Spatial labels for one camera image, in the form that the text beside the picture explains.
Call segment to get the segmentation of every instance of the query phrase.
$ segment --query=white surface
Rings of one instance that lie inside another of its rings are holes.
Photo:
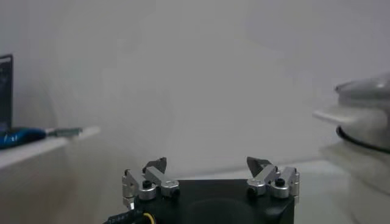
[[[390,195],[351,178],[349,205],[359,224],[383,224],[390,220]]]
[[[178,175],[317,156],[335,134],[312,111],[335,85],[390,70],[389,4],[0,0],[15,125],[102,127],[72,151],[83,200],[64,223],[122,208],[118,174],[161,156]]]
[[[26,159],[33,158],[37,155],[59,149],[73,141],[85,139],[100,132],[98,127],[83,128],[80,136],[72,138],[46,138],[41,141],[22,145],[19,147],[0,150],[0,169],[11,166],[15,163],[20,163]]]

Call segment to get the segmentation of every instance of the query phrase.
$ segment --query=screw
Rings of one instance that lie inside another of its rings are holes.
[[[275,180],[275,185],[277,187],[283,187],[285,185],[285,183],[286,182],[283,179],[281,179],[281,178],[278,178],[277,180]]]
[[[142,182],[142,188],[143,189],[149,189],[152,187],[152,182],[150,182],[149,180],[144,180]]]

